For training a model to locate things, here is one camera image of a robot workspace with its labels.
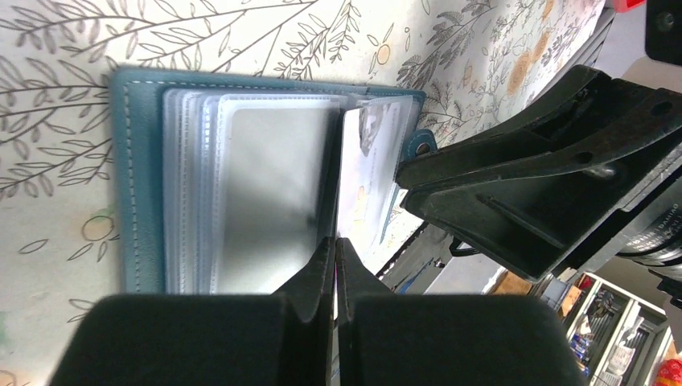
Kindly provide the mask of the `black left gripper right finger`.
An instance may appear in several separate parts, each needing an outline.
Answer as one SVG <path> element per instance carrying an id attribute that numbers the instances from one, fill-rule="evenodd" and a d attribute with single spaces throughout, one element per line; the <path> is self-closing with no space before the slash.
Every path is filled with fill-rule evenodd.
<path id="1" fill-rule="evenodd" d="M 335 244 L 343 385 L 583 385 L 554 311 L 520 295 L 395 294 Z"/>

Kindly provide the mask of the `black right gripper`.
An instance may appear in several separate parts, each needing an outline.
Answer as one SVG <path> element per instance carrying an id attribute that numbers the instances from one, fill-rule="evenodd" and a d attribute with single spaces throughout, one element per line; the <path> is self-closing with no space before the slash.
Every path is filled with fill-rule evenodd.
<path id="1" fill-rule="evenodd" d="M 679 294 L 680 1 L 646 2 L 644 51 L 625 80 L 577 65 L 500 125 L 401 163 L 405 208 L 530 281 L 631 240 L 618 255 Z"/>

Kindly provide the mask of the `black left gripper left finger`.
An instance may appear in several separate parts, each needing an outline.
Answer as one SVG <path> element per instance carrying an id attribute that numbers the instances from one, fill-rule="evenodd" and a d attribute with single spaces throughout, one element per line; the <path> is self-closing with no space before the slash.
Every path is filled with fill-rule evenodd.
<path id="1" fill-rule="evenodd" d="M 110 296 L 82 320 L 53 385 L 328 385 L 334 241 L 272 294 Z"/>

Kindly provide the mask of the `blue leather card holder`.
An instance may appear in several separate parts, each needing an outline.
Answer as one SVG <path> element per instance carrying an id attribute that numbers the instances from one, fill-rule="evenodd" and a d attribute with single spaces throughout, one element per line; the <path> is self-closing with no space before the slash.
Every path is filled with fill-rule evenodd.
<path id="1" fill-rule="evenodd" d="M 348 110 L 412 97 L 397 168 L 434 145 L 417 126 L 426 94 L 409 88 L 124 67 L 109 93 L 130 294 L 268 294 L 292 277 L 338 237 Z M 388 240 L 396 173 L 364 262 Z"/>

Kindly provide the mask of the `white card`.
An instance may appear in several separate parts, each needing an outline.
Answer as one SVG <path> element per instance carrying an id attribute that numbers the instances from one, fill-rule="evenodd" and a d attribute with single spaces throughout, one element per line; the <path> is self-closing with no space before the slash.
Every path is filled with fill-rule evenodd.
<path id="1" fill-rule="evenodd" d="M 360 256 L 372 251 L 384 230 L 412 110 L 412 97 L 391 97 L 343 116 L 336 231 Z"/>

